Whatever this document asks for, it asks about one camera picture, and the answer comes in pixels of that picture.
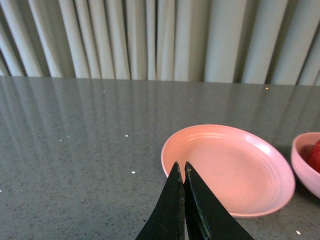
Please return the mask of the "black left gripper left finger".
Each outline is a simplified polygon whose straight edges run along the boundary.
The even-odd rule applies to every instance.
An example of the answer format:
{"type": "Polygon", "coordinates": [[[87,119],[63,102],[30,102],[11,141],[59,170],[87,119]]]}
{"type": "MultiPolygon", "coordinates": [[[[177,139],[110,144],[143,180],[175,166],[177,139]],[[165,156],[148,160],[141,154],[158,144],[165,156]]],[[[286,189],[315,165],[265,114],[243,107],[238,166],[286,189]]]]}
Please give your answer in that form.
{"type": "Polygon", "coordinates": [[[180,166],[175,162],[153,212],[137,240],[183,240],[185,238],[185,190],[180,166]]]}

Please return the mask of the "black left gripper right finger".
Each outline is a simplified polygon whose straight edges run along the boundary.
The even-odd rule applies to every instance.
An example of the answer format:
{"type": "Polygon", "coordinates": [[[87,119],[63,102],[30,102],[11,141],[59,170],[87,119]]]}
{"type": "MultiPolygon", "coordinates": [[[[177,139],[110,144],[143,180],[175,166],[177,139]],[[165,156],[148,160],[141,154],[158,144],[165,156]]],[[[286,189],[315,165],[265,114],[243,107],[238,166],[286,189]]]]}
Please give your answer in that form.
{"type": "Polygon", "coordinates": [[[252,240],[229,214],[196,169],[185,164],[185,219],[190,240],[252,240]]]}

